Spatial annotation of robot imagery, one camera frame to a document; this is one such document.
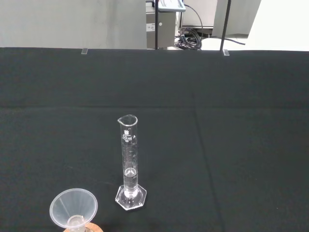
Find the white wall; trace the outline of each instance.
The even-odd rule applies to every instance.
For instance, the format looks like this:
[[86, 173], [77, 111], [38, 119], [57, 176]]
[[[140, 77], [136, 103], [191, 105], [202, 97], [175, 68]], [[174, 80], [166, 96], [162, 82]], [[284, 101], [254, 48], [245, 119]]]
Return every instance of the white wall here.
[[308, 0], [262, 0], [246, 49], [309, 51], [308, 9]]
[[0, 47], [146, 48], [145, 0], [0, 0]]

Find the black fabric surface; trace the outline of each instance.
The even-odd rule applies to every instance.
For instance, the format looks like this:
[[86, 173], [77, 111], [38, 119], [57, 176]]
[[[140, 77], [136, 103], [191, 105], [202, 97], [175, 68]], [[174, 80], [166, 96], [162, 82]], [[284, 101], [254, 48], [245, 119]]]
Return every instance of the black fabric surface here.
[[[0, 230], [62, 231], [61, 191], [113, 231], [308, 231], [309, 53], [0, 49]], [[117, 119], [139, 119], [143, 208]]]

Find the black cable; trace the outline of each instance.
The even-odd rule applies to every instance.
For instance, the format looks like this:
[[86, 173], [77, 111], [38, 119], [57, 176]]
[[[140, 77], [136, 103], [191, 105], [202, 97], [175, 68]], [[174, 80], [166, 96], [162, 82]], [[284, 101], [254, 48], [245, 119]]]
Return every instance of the black cable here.
[[194, 10], [191, 6], [189, 6], [189, 5], [187, 5], [187, 4], [184, 4], [184, 5], [187, 6], [187, 7], [189, 7], [189, 8], [191, 8], [191, 9], [197, 14], [197, 16], [198, 16], [198, 18], [199, 18], [199, 21], [201, 22], [201, 26], [202, 26], [202, 36], [201, 36], [201, 39], [202, 39], [202, 38], [203, 38], [203, 23], [202, 23], [202, 20], [201, 20], [200, 16], [198, 15], [197, 11]]
[[182, 28], [180, 30], [180, 36], [176, 36], [179, 38], [178, 44], [176, 44], [177, 47], [183, 49], [183, 50], [200, 50], [202, 47], [202, 39], [203, 39], [203, 23], [201, 18], [199, 17], [196, 10], [194, 10], [191, 6], [186, 5], [186, 7], [191, 8], [198, 16], [201, 26], [202, 26], [202, 35], [199, 36], [199, 34], [193, 30], [192, 28]]
[[[218, 36], [211, 36], [210, 38], [222, 39], [221, 37], [218, 37]], [[240, 45], [246, 45], [245, 43], [241, 43], [241, 42], [238, 42], [236, 40], [229, 39], [229, 38], [225, 38], [225, 40], [229, 40], [229, 41], [232, 41], [232, 42], [240, 44]]]

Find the equipment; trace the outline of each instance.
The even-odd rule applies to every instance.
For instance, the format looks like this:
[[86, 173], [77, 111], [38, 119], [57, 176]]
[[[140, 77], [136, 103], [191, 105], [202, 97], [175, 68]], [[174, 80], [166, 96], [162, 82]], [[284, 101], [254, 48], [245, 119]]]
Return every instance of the equipment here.
[[138, 184], [137, 117], [126, 115], [118, 119], [121, 133], [124, 185], [119, 187], [116, 202], [125, 210], [142, 207], [147, 191]]
[[85, 225], [96, 215], [96, 197], [82, 188], [72, 188], [60, 193], [52, 201], [50, 217], [55, 224], [70, 232], [85, 232]]

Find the gray wall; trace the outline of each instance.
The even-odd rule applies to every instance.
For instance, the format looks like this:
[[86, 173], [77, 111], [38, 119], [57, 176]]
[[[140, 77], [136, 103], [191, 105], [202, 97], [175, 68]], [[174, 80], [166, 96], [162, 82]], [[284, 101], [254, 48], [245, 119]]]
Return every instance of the gray wall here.
[[[249, 34], [261, 0], [232, 0], [226, 34]], [[213, 36], [221, 36], [227, 0], [218, 0]]]
[[0, 47], [146, 48], [145, 0], [0, 0]]

